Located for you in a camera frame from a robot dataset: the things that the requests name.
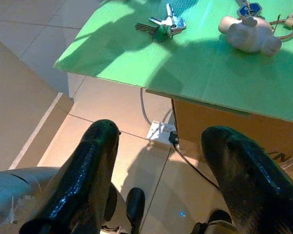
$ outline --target white plastic figure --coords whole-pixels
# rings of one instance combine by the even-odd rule
[[[226,41],[230,45],[247,53],[261,52],[274,56],[282,45],[281,40],[273,35],[270,24],[259,17],[239,20],[226,16],[221,20],[218,30],[226,34]]]

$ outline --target key ring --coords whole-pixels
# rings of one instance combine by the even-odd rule
[[[280,20],[275,20],[275,21],[272,21],[272,22],[270,22],[269,24],[270,25],[275,25],[275,24],[284,24],[285,25],[285,22],[286,22],[286,20],[284,20],[284,19],[280,19]],[[280,40],[286,40],[286,39],[289,39],[289,38],[293,38],[293,32],[292,33],[290,33],[290,34],[288,34],[288,35],[286,35],[286,36],[281,36],[281,37],[278,37]]]

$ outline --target brown cardboard box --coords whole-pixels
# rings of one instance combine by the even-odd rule
[[[210,126],[223,125],[255,140],[278,163],[293,157],[293,123],[176,99],[173,106],[180,149],[186,156],[203,160],[202,132]]]

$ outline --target green cardboard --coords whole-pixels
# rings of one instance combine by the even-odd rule
[[[167,2],[185,19],[183,33],[157,43],[135,30],[137,22],[152,25],[149,16],[163,19]],[[293,12],[293,0],[257,2],[267,21]],[[293,122],[293,39],[272,58],[232,48],[218,24],[237,9],[235,0],[105,1],[55,67]]]

